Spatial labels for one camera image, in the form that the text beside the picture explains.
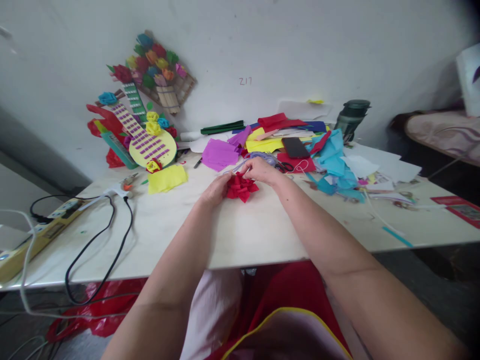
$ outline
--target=black phone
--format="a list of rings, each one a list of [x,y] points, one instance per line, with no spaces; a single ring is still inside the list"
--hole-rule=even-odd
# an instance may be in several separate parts
[[[307,159],[310,157],[309,152],[298,137],[284,137],[281,142],[289,158]]]

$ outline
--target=electrical cord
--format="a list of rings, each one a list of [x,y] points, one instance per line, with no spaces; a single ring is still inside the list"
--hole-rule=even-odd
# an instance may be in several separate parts
[[[107,281],[108,277],[110,276],[110,273],[112,272],[112,270],[114,269],[115,267],[115,264],[117,263],[117,260],[119,259],[120,257],[120,254],[122,253],[122,250],[124,248],[124,245],[125,245],[125,240],[127,239],[127,235],[129,234],[130,232],[130,229],[132,228],[132,224],[134,222],[134,213],[132,211],[132,208],[130,207],[130,204],[129,204],[129,198],[128,196],[124,196],[123,197],[123,201],[125,202],[126,206],[128,207],[128,210],[130,211],[130,224],[128,225],[128,229],[126,230],[125,232],[125,235],[123,236],[123,239],[121,240],[121,243],[120,243],[120,248],[118,249],[118,252],[116,253],[116,256],[115,258],[113,259],[111,265],[110,265],[110,268],[108,269],[108,271],[106,272],[105,274],[105,277],[103,278],[103,280],[101,281],[100,285],[98,286],[98,288],[96,289],[96,291],[93,293],[93,295],[86,301],[78,301],[77,299],[75,299],[73,293],[72,293],[72,289],[70,288],[70,284],[69,284],[69,277],[70,277],[70,271],[72,270],[72,268],[74,267],[74,265],[76,264],[76,262],[78,261],[78,259],[80,259],[80,257],[82,256],[82,254],[85,252],[85,250],[90,246],[90,244],[101,234],[103,233],[105,230],[107,230],[110,225],[112,224],[112,220],[114,218],[114,214],[115,214],[115,207],[114,205],[112,204],[112,198],[107,196],[107,198],[110,200],[110,205],[112,206],[113,208],[113,212],[111,214],[111,218],[110,218],[110,221],[107,225],[107,227],[105,227],[102,231],[100,231],[98,234],[96,234],[89,242],[87,242],[87,244],[83,247],[83,249],[80,251],[80,253],[76,256],[75,260],[73,260],[73,262],[70,264],[70,266],[68,267],[66,273],[65,273],[65,288],[66,288],[66,294],[68,295],[68,298],[70,299],[70,301],[75,304],[75,305],[79,305],[79,306],[83,306],[83,305],[87,305],[89,303],[91,303],[93,301],[93,299],[95,298],[95,296],[97,296],[97,294],[100,292],[102,286],[105,284],[105,282]]]

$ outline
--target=red paper flower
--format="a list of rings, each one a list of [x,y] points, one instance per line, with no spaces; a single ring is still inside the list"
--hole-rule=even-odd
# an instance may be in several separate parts
[[[239,172],[237,172],[236,175],[232,175],[226,184],[228,187],[226,197],[229,199],[240,198],[244,203],[249,199],[250,193],[259,190],[259,187],[255,184],[255,180],[244,179],[244,174]]]
[[[137,57],[136,58],[136,65],[138,66],[138,70],[142,73],[145,74],[147,70],[149,69],[150,63],[147,60],[146,57]]]
[[[176,138],[177,137],[177,129],[174,128],[173,126],[169,126],[165,129],[166,132],[168,132],[172,138]]]
[[[164,58],[167,56],[167,51],[160,44],[153,44],[151,49],[157,54],[159,58]]]
[[[127,84],[132,82],[132,73],[130,69],[123,65],[114,66],[115,77],[120,80],[122,83]]]

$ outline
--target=table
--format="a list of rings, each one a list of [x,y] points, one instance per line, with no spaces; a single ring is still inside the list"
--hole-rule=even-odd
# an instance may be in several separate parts
[[[184,163],[188,182],[167,193],[148,194],[147,178],[139,167],[109,169],[94,181],[80,197],[101,194],[112,184],[139,172],[134,181],[129,203],[134,223],[123,252],[110,275],[110,280],[148,277],[164,250],[184,222],[202,191],[217,176],[201,164],[193,169],[200,155],[189,152],[179,162]],[[313,190],[304,180],[304,174],[295,174],[294,181],[308,195],[340,223],[369,251],[385,252],[407,249],[407,246],[382,229],[384,224],[374,217],[370,206],[345,202],[338,195],[329,196]],[[293,262],[307,259],[307,253],[275,192],[267,185],[257,183],[259,191],[247,203],[240,199],[226,199],[216,210],[212,232],[210,269],[253,267],[262,264]],[[452,194],[425,181],[408,189],[419,205],[435,204],[431,197]],[[110,230],[94,241],[77,262],[71,274],[75,283],[101,280],[115,257],[130,222],[130,213],[123,199],[115,196],[116,215]],[[445,209],[412,211],[392,205],[388,200],[372,200],[372,205],[394,228],[405,233],[405,239],[415,248],[462,244],[480,240],[480,230]],[[45,287],[64,283],[65,271],[81,248],[99,230],[111,215],[108,200],[102,200],[85,210],[60,236],[30,263],[27,284]],[[20,286],[18,279],[4,284],[1,290]]]

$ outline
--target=red card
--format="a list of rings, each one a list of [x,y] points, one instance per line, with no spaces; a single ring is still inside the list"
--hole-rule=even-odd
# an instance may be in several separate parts
[[[310,173],[312,171],[317,170],[317,168],[315,167],[314,161],[312,160],[311,157],[306,159],[292,159],[292,158],[289,158],[289,156],[285,152],[279,152],[276,155],[276,158],[281,163],[291,164],[294,167],[292,171],[294,174],[298,174],[298,173],[301,174],[303,172]]]
[[[459,196],[431,197],[437,204],[447,205],[446,209],[470,225],[480,229],[480,207]]]
[[[308,124],[302,120],[289,120],[284,112],[268,117],[260,117],[258,123],[266,133],[283,128],[296,126],[307,126]]]

